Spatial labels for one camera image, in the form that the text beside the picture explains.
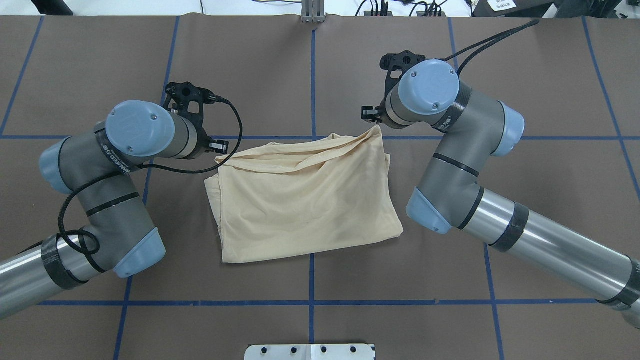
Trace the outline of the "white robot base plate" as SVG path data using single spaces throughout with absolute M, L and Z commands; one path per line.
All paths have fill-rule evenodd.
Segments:
M 375 360 L 374 344 L 254 344 L 247 347 L 245 360 Z

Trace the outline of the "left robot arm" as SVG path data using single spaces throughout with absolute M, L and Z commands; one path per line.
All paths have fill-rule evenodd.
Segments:
M 128 278 L 166 255 L 157 226 L 131 174 L 154 158 L 192 160 L 204 153 L 235 155 L 208 136 L 204 106 L 230 100 L 190 82 L 169 82 L 162 105 L 126 100 L 105 121 L 43 151 L 39 171 L 66 195 L 58 230 L 1 264 L 1 317 L 77 289 L 105 272 Z

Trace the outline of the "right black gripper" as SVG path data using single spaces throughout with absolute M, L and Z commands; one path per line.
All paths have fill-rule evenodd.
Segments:
M 403 126 L 403 124 L 391 119 L 388 115 L 387 99 L 393 88 L 398 85 L 407 71 L 425 60 L 425 55 L 414 54 L 409 50 L 384 55 L 379 64 L 380 68 L 386 71 L 384 97 L 378 107 L 363 105 L 361 107 L 361 120 L 369 123 L 381 123 L 386 126 Z

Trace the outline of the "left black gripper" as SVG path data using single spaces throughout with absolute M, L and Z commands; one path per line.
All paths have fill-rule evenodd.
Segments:
M 190 82 L 169 82 L 165 94 L 165 110 L 180 117 L 186 129 L 185 146 L 174 158 L 192 160 L 203 153 L 228 154 L 229 142 L 211 139 L 204 129 L 204 105 L 215 104 L 218 99 L 210 89 Z

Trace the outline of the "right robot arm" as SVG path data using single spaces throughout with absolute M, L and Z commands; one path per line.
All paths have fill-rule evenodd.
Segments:
M 604 170 L 595 161 L 578 162 L 559 150 L 589 141 L 541 140 L 542 155 L 515 170 L 491 165 L 507 157 L 522 139 L 525 118 L 503 101 L 470 87 L 447 59 L 427 58 L 405 50 L 384 55 L 384 97 L 377 107 L 364 106 L 364 121 L 393 129 L 425 124 L 441 138 L 422 178 L 413 189 L 406 213 L 427 230 L 446 234 L 460 230 L 487 248 L 545 271 L 592 296 L 639 327 L 639 261 L 590 239 L 579 231 L 530 209 L 519 199 L 492 191 L 482 174 L 524 191 L 537 205 L 563 205 L 565 219 L 578 218 L 581 205 L 612 220 L 624 210 L 610 190 L 585 189 Z

